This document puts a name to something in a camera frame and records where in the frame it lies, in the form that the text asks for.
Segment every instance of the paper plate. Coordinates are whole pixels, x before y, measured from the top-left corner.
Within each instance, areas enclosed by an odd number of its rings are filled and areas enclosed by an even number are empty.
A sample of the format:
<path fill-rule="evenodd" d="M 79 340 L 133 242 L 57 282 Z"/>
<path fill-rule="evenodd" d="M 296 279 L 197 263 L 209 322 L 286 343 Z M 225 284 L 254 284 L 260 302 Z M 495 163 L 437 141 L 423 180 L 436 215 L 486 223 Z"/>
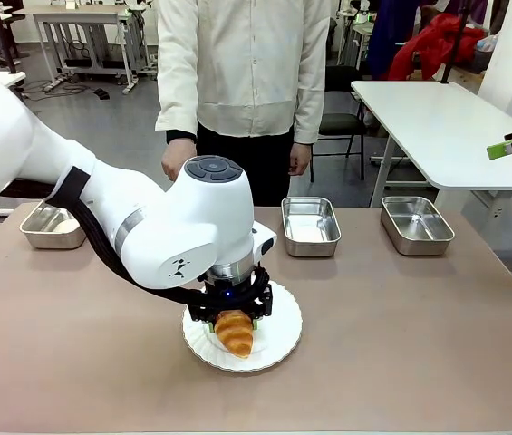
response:
<path fill-rule="evenodd" d="M 183 313 L 183 335 L 189 348 L 204 362 L 230 372 L 255 372 L 279 363 L 296 347 L 302 333 L 302 313 L 294 296 L 270 281 L 274 302 L 272 315 L 257 322 L 254 345 L 248 358 L 238 358 L 221 344 L 209 325 L 193 322 L 189 309 Z"/>

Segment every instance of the shirt cuff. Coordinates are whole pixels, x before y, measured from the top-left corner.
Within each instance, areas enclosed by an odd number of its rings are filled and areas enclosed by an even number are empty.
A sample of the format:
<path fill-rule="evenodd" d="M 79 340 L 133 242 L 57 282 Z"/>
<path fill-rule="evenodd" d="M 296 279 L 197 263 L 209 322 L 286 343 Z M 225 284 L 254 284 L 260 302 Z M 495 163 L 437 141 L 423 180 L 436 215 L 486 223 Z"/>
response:
<path fill-rule="evenodd" d="M 318 141 L 318 131 L 297 131 L 294 135 L 294 142 L 303 145 L 313 145 Z"/>
<path fill-rule="evenodd" d="M 175 139 L 191 139 L 193 143 L 198 142 L 198 137 L 195 134 L 183 130 L 167 130 L 166 136 L 168 144 Z"/>

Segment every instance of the chair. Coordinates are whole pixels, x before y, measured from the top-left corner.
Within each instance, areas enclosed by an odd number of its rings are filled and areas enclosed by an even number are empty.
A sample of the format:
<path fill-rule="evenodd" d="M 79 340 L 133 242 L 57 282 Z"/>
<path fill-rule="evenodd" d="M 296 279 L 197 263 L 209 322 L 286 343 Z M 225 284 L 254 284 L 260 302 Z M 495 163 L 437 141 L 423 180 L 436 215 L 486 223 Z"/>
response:
<path fill-rule="evenodd" d="M 351 82 L 362 80 L 360 73 L 352 66 L 338 65 L 326 67 L 325 92 L 350 92 Z M 364 134 L 366 126 L 359 119 L 362 105 L 359 104 L 356 115 L 351 113 L 325 113 L 320 123 L 320 135 L 318 140 L 348 140 L 346 152 L 335 152 L 329 154 L 314 154 L 312 146 L 312 159 L 310 160 L 310 182 L 314 183 L 314 157 L 327 156 L 350 156 L 359 155 L 361 158 L 361 179 L 364 179 Z M 351 152 L 354 137 L 361 137 L 361 147 L 358 152 Z"/>

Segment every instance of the person's hand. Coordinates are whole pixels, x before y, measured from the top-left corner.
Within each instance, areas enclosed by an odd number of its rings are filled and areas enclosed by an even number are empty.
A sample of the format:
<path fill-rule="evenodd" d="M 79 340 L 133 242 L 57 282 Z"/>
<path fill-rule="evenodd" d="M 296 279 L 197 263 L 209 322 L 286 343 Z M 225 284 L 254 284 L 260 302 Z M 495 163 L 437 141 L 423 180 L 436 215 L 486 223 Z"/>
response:
<path fill-rule="evenodd" d="M 183 163 L 198 155 L 195 143 L 191 139 L 174 139 L 169 142 L 167 149 L 163 153 L 163 172 L 171 181 L 175 181 Z"/>
<path fill-rule="evenodd" d="M 292 145 L 290 152 L 290 172 L 292 176 L 302 175 L 310 163 L 312 158 L 312 147 L 310 145 L 303 145 L 302 143 L 295 143 Z"/>

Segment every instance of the metal tray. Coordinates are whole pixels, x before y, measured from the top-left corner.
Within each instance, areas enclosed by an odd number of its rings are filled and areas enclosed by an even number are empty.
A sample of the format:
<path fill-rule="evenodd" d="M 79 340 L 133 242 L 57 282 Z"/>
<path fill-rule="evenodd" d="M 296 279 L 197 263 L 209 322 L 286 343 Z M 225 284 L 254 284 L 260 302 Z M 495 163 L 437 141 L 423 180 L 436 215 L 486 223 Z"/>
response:
<path fill-rule="evenodd" d="M 285 198 L 282 217 L 290 256 L 334 255 L 341 233 L 328 199 Z"/>
<path fill-rule="evenodd" d="M 82 245 L 86 235 L 79 226 L 68 230 L 56 228 L 74 217 L 64 208 L 41 202 L 20 225 L 28 242 L 38 249 L 75 249 Z"/>
<path fill-rule="evenodd" d="M 421 197 L 383 198 L 381 221 L 404 256 L 440 256 L 455 238 L 435 206 Z"/>

